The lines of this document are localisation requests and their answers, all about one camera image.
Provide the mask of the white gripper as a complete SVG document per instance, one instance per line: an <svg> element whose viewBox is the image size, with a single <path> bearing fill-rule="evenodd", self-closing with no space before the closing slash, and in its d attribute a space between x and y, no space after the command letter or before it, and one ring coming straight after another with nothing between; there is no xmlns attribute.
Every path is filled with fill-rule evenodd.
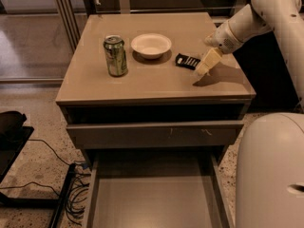
<svg viewBox="0 0 304 228"><path fill-rule="evenodd" d="M204 39L204 44L212 48L203 54L196 66L195 73L198 76L204 76L218 64L222 53L229 54L239 49L243 45L243 40L236 24L228 20L216 29L215 34L208 35Z"/></svg>

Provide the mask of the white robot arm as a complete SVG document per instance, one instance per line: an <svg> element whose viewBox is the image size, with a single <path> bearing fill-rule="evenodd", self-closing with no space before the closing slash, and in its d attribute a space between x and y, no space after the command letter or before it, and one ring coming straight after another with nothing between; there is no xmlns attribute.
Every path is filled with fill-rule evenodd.
<svg viewBox="0 0 304 228"><path fill-rule="evenodd" d="M205 44L195 72L207 74L224 54L271 31L299 101L304 98L301 0L251 0ZM236 228L304 228L304 114L274 113L245 130L237 155Z"/></svg>

